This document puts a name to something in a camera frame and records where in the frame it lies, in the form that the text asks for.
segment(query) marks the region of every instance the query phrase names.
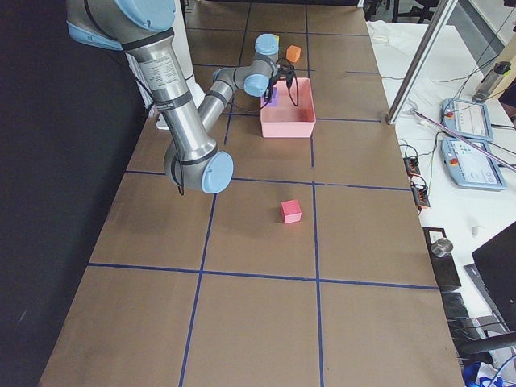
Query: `pink bin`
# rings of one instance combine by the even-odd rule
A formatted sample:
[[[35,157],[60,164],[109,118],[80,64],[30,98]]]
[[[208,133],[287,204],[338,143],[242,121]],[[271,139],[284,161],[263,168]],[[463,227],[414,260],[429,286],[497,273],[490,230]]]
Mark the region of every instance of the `pink bin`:
[[[276,83],[277,104],[266,106],[260,112],[263,137],[310,137],[315,125],[314,99],[310,79],[298,78],[299,106],[294,106],[285,81]],[[296,102],[296,81],[290,88]]]

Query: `orange block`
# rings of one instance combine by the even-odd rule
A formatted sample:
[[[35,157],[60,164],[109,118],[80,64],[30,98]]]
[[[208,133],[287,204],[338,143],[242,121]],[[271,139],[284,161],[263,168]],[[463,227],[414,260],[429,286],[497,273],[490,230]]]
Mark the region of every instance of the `orange block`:
[[[298,46],[289,46],[287,48],[287,59],[291,63],[296,63],[301,57],[301,48]]]

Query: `pink box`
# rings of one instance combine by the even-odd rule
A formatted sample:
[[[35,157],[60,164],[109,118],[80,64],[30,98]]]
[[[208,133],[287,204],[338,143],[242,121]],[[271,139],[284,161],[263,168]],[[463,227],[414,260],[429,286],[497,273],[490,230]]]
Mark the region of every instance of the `pink box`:
[[[299,222],[301,220],[301,206],[297,200],[281,202],[281,218],[283,223]]]
[[[299,106],[290,101],[285,81],[276,83],[277,104],[266,106],[260,112],[263,137],[310,137],[315,125],[314,99],[310,79],[298,78]],[[290,88],[296,102],[296,81]]]

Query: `blue cable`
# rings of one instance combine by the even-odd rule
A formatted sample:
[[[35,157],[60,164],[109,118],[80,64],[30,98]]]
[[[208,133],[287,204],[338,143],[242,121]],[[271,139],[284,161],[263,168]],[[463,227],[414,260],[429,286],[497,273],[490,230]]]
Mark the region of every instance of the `blue cable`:
[[[500,376],[501,371],[506,367],[506,365],[508,363],[510,363],[511,360],[514,360],[514,359],[516,359],[516,355],[512,355],[509,359],[506,360],[506,362],[504,364],[501,365],[501,367],[498,369],[497,373],[494,374],[493,379],[491,379],[491,381],[489,382],[487,387],[491,387],[493,385],[495,380]]]

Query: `blue and white device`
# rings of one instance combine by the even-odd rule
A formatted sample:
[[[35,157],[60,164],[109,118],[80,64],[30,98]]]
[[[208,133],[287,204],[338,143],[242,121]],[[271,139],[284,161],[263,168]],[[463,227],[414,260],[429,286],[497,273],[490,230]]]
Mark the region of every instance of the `blue and white device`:
[[[491,152],[487,142],[479,140],[473,143]],[[507,188],[498,166],[465,142],[447,137],[441,143],[441,152],[446,169],[459,187],[489,191]]]
[[[446,98],[441,105],[443,125],[468,139],[493,141],[487,106],[481,102]]]

